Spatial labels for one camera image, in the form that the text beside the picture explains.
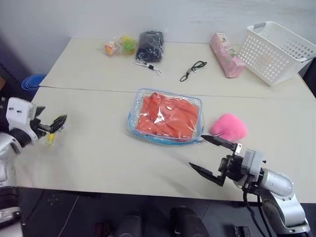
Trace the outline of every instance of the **black lanyard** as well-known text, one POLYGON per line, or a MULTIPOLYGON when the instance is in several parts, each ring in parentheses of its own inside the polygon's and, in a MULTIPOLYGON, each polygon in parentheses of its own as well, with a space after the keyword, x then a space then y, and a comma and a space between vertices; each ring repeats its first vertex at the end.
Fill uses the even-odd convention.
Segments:
POLYGON ((187 73, 180 78, 180 82, 183 82, 186 79, 188 79, 190 72, 192 72, 192 71, 195 72, 195 71, 197 71, 198 68, 202 68, 206 64, 207 64, 207 62, 203 62, 203 61, 197 61, 196 63, 194 63, 194 65, 187 70, 187 73))

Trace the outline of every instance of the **lanyard clip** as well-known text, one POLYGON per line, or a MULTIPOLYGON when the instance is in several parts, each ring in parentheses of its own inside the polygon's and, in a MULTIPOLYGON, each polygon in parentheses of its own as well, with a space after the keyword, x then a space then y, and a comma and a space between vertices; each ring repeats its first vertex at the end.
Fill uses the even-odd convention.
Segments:
POLYGON ((149 68, 149 69, 155 71, 159 76, 162 75, 162 71, 161 71, 160 69, 155 68, 153 65, 148 64, 148 63, 146 63, 146 62, 143 61, 143 60, 133 60, 132 63, 133 63, 133 64, 136 64, 136 65, 139 65, 139 66, 147 67, 147 68, 149 68))

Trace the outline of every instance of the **pink package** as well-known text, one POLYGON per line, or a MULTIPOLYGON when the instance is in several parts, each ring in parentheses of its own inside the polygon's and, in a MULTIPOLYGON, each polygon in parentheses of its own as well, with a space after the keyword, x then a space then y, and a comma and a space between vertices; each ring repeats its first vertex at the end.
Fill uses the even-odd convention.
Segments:
POLYGON ((210 134, 235 142, 247 135, 247 127, 241 119, 232 114, 222 115, 210 128, 210 134))
POLYGON ((218 61, 225 71, 226 77, 237 78, 245 68, 243 61, 237 56, 223 33, 216 33, 210 42, 218 61))

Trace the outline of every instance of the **black cable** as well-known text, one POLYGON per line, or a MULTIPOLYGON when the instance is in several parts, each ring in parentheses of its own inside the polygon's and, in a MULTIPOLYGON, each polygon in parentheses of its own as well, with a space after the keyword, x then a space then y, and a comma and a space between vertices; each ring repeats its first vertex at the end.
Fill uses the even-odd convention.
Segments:
POLYGON ((254 211, 251 209, 251 207, 249 206, 248 200, 247 200, 247 191, 243 191, 243 202, 245 203, 248 211, 250 212, 251 218, 253 223, 255 223, 257 229, 259 230, 259 232, 262 234, 263 237, 266 237, 265 233, 262 231, 261 227, 259 226, 256 218, 255 218, 255 213, 254 211))
POLYGON ((190 72, 195 72, 196 69, 202 68, 206 64, 207 62, 203 62, 203 61, 197 61, 196 63, 194 63, 194 65, 187 70, 187 73, 180 78, 180 82, 183 82, 186 79, 188 79, 190 72))
POLYGON ((268 226, 266 217, 264 216, 263 211, 262 211, 261 202, 260 202, 260 196, 259 195, 257 196, 257 202, 258 202, 258 208, 259 208, 259 212, 260 212, 261 218, 263 220, 263 223, 266 226, 266 229, 268 231, 269 237, 272 237, 272 234, 271 234, 270 228, 268 226))
POLYGON ((42 190, 42 192, 41 192, 41 194, 40 194, 40 196, 39 196, 39 199, 37 200, 37 202, 36 202, 35 205, 33 206, 33 208, 32 208, 32 210, 31 210, 29 216, 26 217, 26 218, 22 221, 22 223, 23 223, 24 225, 25 225, 25 224, 30 220, 30 218, 32 217, 32 215, 33 215, 35 209, 37 208, 37 206, 39 205, 41 199, 42 199, 43 196, 44 196, 44 191, 45 191, 45 190, 42 190))

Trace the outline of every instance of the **small plastic packet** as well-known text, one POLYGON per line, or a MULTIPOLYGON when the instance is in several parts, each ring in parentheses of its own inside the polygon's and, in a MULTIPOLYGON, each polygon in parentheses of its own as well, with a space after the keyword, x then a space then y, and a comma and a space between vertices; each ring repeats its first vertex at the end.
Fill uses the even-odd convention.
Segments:
POLYGON ((109 56, 115 54, 134 54, 137 48, 137 40, 130 36, 122 36, 119 39, 108 41, 105 46, 105 53, 109 56))
POLYGON ((146 31, 139 35, 136 59, 146 63, 160 62, 163 53, 163 33, 146 31))
POLYGON ((154 142, 184 145, 200 140, 203 131, 200 99, 170 92, 140 89, 128 125, 137 136, 154 142))

